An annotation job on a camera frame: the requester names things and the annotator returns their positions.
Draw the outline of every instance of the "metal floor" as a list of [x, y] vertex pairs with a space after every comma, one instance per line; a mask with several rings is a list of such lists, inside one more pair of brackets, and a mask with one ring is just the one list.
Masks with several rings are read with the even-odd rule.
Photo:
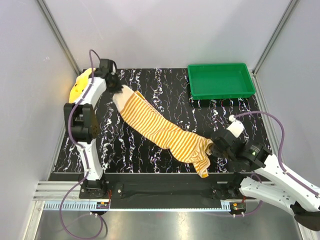
[[[248, 202], [251, 211], [256, 202]], [[66, 225], [85, 214], [64, 211]], [[228, 213], [215, 213], [226, 216]], [[103, 215], [107, 224], [97, 240], [301, 240], [294, 219], [283, 210], [267, 203], [252, 216], [233, 218], [212, 216], [207, 212], [114, 212]], [[100, 228], [93, 216], [81, 218], [68, 229], [75, 235], [88, 238]], [[72, 240], [62, 230], [58, 211], [44, 211], [36, 240]]]

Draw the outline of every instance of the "white panel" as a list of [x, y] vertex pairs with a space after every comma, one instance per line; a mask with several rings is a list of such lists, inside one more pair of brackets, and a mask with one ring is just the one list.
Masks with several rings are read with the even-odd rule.
[[300, 1], [258, 72], [269, 112], [283, 122], [286, 131], [283, 148], [286, 164], [318, 186], [319, 12], [320, 1]]
[[80, 68], [244, 62], [252, 69], [290, 0], [46, 0]]
[[21, 240], [75, 75], [35, 0], [1, 0], [0, 31], [0, 235]]

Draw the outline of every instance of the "orange and white striped towel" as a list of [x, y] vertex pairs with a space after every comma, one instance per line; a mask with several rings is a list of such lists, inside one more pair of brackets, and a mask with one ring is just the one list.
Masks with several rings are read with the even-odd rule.
[[138, 91], [126, 101], [120, 112], [128, 125], [162, 149], [169, 149], [180, 162], [193, 164], [202, 178], [208, 176], [211, 139], [184, 131], [166, 120]]

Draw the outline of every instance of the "folded cloth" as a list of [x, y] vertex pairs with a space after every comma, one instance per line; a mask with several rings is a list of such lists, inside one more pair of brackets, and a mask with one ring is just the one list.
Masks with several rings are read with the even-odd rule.
[[184, 131], [165, 119], [138, 91], [123, 85], [113, 101], [123, 120], [162, 149], [169, 149], [180, 162], [193, 164], [202, 178], [208, 177], [211, 139]]

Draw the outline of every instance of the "marble tabletop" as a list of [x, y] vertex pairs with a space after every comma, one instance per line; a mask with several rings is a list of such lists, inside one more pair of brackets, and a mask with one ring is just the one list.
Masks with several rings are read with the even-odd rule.
[[[186, 131], [209, 138], [227, 126], [231, 114], [259, 110], [255, 96], [239, 99], [199, 101], [190, 96], [188, 71], [185, 68], [119, 69], [122, 84], [138, 90], [167, 120]], [[95, 113], [101, 133], [96, 148], [106, 173], [195, 173], [192, 164], [177, 161], [128, 126], [119, 115], [112, 95], [105, 92]], [[260, 115], [240, 118], [245, 127], [242, 139], [270, 144]], [[228, 161], [210, 156], [210, 173], [233, 172]], [[80, 155], [65, 134], [53, 172], [81, 173]]]

